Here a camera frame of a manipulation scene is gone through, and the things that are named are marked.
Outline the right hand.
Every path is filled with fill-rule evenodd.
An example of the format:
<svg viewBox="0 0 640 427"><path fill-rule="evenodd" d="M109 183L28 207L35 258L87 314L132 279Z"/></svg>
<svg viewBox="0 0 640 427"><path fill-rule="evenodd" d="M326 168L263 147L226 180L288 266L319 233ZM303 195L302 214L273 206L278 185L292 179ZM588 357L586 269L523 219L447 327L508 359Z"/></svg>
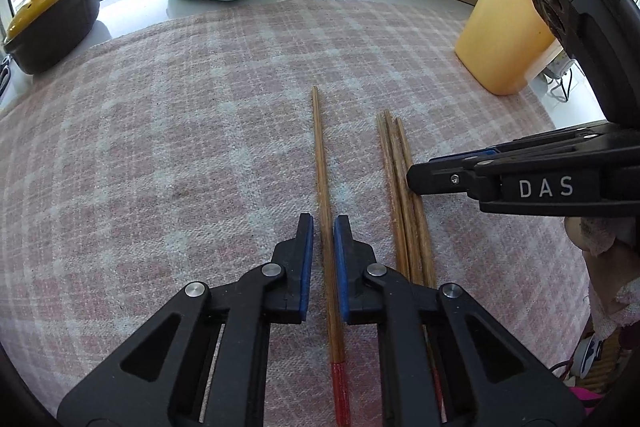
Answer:
<svg viewBox="0 0 640 427"><path fill-rule="evenodd" d="M564 228L587 267L594 334L607 339L637 323L639 218L566 217Z"/></svg>

